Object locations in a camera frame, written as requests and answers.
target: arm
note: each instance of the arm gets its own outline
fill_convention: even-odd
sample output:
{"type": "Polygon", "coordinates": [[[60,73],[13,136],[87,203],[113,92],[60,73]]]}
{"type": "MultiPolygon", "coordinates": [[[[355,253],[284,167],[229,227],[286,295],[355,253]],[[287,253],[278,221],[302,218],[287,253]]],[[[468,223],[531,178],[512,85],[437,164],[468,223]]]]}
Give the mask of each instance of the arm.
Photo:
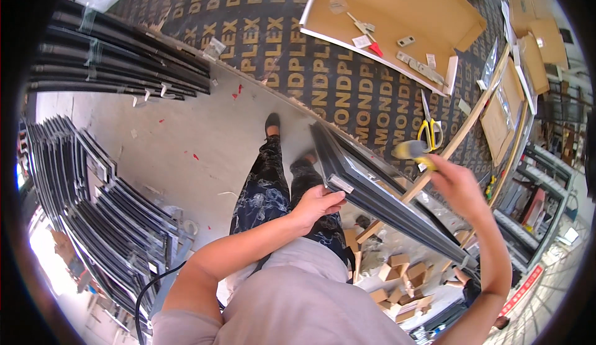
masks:
{"type": "Polygon", "coordinates": [[[218,282],[308,234],[321,216],[339,211],[344,197],[343,191],[330,193],[323,185],[313,187],[289,215],[205,245],[180,270],[163,310],[193,311],[222,323],[216,299],[218,282]]]}
{"type": "Polygon", "coordinates": [[[509,252],[473,173],[440,156],[430,155],[430,158],[438,169],[431,176],[434,187],[453,210],[476,229],[482,266],[481,295],[435,344],[481,344],[486,340],[511,288],[509,252]]]}

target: red plastic piece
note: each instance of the red plastic piece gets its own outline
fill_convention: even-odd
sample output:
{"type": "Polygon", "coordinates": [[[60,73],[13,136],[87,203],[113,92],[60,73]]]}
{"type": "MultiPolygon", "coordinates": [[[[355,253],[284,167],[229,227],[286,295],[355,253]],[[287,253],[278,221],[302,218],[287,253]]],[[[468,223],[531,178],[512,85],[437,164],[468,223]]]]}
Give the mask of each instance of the red plastic piece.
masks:
{"type": "Polygon", "coordinates": [[[383,58],[383,52],[381,49],[378,48],[378,43],[374,42],[372,45],[368,47],[370,50],[376,52],[379,57],[383,58]]]}

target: floral print pants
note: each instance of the floral print pants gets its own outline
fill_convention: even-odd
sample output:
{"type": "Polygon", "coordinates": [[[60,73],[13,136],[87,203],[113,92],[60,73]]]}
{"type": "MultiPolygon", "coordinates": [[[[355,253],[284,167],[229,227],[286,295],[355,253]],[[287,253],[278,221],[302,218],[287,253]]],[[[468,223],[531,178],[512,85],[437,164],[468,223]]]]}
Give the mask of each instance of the floral print pants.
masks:
{"type": "MultiPolygon", "coordinates": [[[[281,161],[279,136],[267,137],[267,142],[259,149],[259,156],[250,170],[234,207],[230,235],[287,215],[296,207],[306,190],[323,184],[321,175],[307,159],[301,158],[295,161],[290,166],[290,171],[294,175],[291,198],[281,161]]],[[[341,228],[339,213],[319,218],[309,234],[304,237],[331,249],[347,264],[344,252],[346,239],[341,228]]]]}

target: gray shirt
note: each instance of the gray shirt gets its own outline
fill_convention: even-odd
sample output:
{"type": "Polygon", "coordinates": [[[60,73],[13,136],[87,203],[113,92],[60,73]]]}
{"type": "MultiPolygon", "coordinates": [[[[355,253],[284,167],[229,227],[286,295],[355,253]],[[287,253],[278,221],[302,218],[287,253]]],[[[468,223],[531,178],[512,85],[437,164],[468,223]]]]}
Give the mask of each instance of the gray shirt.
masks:
{"type": "Polygon", "coordinates": [[[274,252],[270,260],[249,278],[241,270],[228,282],[234,289],[222,313],[223,325],[190,311],[160,311],[152,320],[153,344],[414,343],[368,293],[345,283],[345,265],[327,247],[299,238],[274,252]],[[284,265],[283,260],[295,257],[297,250],[300,261],[310,263],[284,265]]]}

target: workbench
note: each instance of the workbench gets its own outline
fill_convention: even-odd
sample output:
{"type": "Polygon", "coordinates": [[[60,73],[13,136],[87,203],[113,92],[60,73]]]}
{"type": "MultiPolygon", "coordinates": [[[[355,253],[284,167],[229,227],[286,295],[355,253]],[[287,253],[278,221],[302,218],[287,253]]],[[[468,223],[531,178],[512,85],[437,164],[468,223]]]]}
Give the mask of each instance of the workbench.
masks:
{"type": "MultiPolygon", "coordinates": [[[[198,49],[215,36],[227,49],[220,59],[270,88],[294,98],[359,140],[396,171],[415,180],[413,161],[391,156],[398,142],[416,139],[424,118],[421,87],[399,72],[335,44],[300,33],[299,19],[307,0],[120,0],[110,13],[134,25],[145,25],[198,49]]],[[[445,147],[481,95],[476,85],[495,39],[502,54],[501,0],[468,0],[487,21],[469,50],[458,52],[455,92],[450,98],[426,93],[431,114],[440,120],[445,147]]],[[[498,176],[481,124],[473,126],[451,156],[485,178],[498,176]]],[[[425,188],[440,199],[437,193],[425,188]]]]}

